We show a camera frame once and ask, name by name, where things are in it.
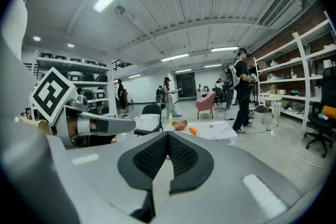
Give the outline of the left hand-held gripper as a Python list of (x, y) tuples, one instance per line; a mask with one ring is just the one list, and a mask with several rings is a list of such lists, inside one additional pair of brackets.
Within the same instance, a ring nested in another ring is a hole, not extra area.
[[(37, 83), (29, 97), (40, 114), (35, 123), (45, 135), (61, 139), (65, 148), (115, 143), (116, 134), (131, 132), (135, 121), (90, 112), (88, 99), (55, 68)], [(77, 117), (78, 133), (70, 137), (67, 117)]]

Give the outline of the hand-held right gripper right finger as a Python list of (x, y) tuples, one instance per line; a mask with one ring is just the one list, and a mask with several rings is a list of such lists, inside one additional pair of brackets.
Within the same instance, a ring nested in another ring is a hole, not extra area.
[(154, 223), (268, 223), (301, 198), (288, 179), (244, 150), (192, 135), (179, 137), (209, 151), (214, 167), (198, 188), (172, 194)]

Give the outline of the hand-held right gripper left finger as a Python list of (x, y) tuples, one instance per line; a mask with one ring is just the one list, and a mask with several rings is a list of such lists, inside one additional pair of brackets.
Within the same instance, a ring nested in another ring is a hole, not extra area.
[(150, 134), (116, 144), (66, 150), (57, 137), (48, 137), (56, 172), (74, 205), (80, 223), (168, 223), (169, 214), (155, 215), (148, 190), (136, 189), (124, 179), (140, 183), (146, 177), (134, 165), (133, 158), (122, 159), (146, 143), (153, 144), (164, 133)]

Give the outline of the person's left hand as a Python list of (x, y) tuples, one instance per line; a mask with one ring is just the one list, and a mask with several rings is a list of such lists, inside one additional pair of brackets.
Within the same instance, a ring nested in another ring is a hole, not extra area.
[(78, 133), (77, 119), (77, 117), (73, 116), (67, 117), (68, 134), (70, 137), (76, 136)]

